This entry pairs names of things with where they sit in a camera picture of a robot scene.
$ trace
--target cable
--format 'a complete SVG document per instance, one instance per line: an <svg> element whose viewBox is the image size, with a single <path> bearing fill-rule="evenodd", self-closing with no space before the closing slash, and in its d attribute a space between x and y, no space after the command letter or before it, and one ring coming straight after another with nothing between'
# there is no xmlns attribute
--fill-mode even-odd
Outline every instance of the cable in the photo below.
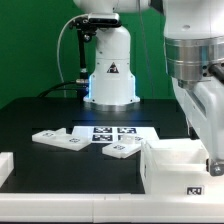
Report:
<svg viewBox="0 0 224 224"><path fill-rule="evenodd" d="M76 82L75 81L69 81L69 82L63 82L63 83L57 84L57 85L51 87L50 89L45 90L44 92L40 93L37 97L44 97L48 93L50 93L50 92L52 92L52 91L54 91L54 90L56 90L56 89L58 89L58 88L60 88L62 86L65 87L66 85L72 85L72 84L76 84Z"/></svg>
<svg viewBox="0 0 224 224"><path fill-rule="evenodd" d="M144 28L144 23L143 23L143 19L142 19L141 2L140 1L141 0L138 0L138 10L139 10L139 18L140 18L140 24L141 24L141 29L142 29L142 40L143 40L143 44L144 44L144 51L145 51L145 58L146 58L146 65L147 65L149 81L151 84L152 98L154 99L154 82L153 82L151 69L150 69L150 59L149 59L149 54L148 54L148 50L147 50L145 28Z"/></svg>
<svg viewBox="0 0 224 224"><path fill-rule="evenodd" d="M64 35L64 32L67 28L67 26L72 22L72 21L75 21L77 18L80 18L80 17L87 17L88 14L83 14L83 15L80 15L80 16L76 16L76 17L73 17L72 19L70 19L65 25L64 27L62 28L61 30L61 33L59 35L59 38L58 38L58 43L57 43L57 66L58 66L58 71L59 71L59 75L60 75L60 79L61 79L61 82L64 83L64 77L63 77L63 73L62 73L62 69L61 69L61 64L60 64L60 47L61 47L61 40L62 40L62 37Z"/></svg>
<svg viewBox="0 0 224 224"><path fill-rule="evenodd" d="M75 91L86 91L86 88L84 87L79 87L79 88L63 88L63 89L52 89L47 92L42 93L42 95L38 96L39 98L44 98L47 96L49 93L54 92L54 91L67 91L67 90L75 90Z"/></svg>

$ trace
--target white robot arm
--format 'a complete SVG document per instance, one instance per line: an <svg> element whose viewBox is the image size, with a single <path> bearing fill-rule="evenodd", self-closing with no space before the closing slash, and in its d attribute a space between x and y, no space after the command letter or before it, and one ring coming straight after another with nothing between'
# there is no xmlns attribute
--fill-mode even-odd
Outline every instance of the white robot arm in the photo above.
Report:
<svg viewBox="0 0 224 224"><path fill-rule="evenodd" d="M139 10L138 0L74 2L86 13ZM149 5L150 1L140 0L141 10ZM211 175L223 175L224 87L220 77L224 77L224 1L163 0L163 7L167 73L173 77L189 128L194 128L209 152ZM129 66L130 35L123 27L99 30L97 40L91 94L84 100L95 108L123 110L139 101Z"/></svg>
<svg viewBox="0 0 224 224"><path fill-rule="evenodd" d="M224 173L224 1L164 0L168 74L175 95L209 153L212 176Z"/></svg>
<svg viewBox="0 0 224 224"><path fill-rule="evenodd" d="M149 8L149 0L74 0L89 14L88 22L99 25L96 30L96 65L89 78L89 94L84 97L87 107L103 111L124 111L138 106L135 77L130 71L131 37L114 12L133 12Z"/></svg>

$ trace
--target green wall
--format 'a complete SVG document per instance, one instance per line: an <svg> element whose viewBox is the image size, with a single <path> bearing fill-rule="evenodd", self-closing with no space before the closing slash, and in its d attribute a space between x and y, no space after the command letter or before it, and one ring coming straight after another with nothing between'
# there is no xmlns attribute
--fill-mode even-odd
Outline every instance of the green wall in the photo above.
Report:
<svg viewBox="0 0 224 224"><path fill-rule="evenodd" d="M56 63L57 39L64 24L80 13L72 0L0 0L0 107L18 97L37 96L60 82ZM132 35L131 69L137 79L137 95L152 98L139 16L122 14L121 18ZM154 97L174 98L170 78L165 73L164 18L154 10L148 10L143 13L143 20ZM94 41L87 45L86 51L88 68L92 72ZM65 80L78 78L75 31L65 33L61 62Z"/></svg>

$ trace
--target white container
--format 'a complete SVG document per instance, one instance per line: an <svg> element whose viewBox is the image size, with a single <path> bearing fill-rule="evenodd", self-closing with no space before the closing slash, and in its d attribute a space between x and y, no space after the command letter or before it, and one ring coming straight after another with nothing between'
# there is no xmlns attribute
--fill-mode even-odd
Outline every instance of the white container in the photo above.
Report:
<svg viewBox="0 0 224 224"><path fill-rule="evenodd" d="M142 147L140 171L146 194L224 195L224 177L206 171L208 153L200 140L147 141Z"/></svg>

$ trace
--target table surface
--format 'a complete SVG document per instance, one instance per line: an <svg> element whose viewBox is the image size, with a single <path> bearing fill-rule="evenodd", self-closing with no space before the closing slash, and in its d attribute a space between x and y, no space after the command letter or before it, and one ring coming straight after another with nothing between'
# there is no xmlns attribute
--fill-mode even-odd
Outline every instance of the table surface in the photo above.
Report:
<svg viewBox="0 0 224 224"><path fill-rule="evenodd" d="M127 159L102 154L107 144L79 152L32 142L32 134L74 126L154 127L159 138L185 138L175 100L144 100L126 112L84 108L76 99L19 98L0 110L0 152L14 153L14 171L0 193L144 193L140 152Z"/></svg>

